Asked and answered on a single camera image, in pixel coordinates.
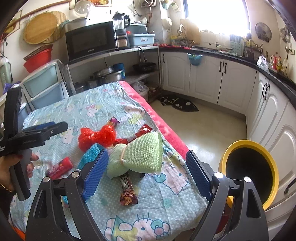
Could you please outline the person's left hand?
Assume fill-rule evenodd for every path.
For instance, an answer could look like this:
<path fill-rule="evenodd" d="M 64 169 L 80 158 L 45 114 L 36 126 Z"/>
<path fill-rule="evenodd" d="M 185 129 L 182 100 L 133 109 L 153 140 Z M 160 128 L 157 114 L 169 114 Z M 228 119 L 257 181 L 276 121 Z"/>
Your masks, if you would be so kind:
<path fill-rule="evenodd" d="M 15 167 L 22 160 L 23 156 L 19 154 L 12 154 L 1 157 L 1 187 L 9 192 L 15 192 L 14 180 L 16 176 Z M 39 156 L 32 153 L 31 161 L 27 164 L 26 175 L 28 178 L 33 176 L 34 165 L 32 161 L 37 161 Z"/>

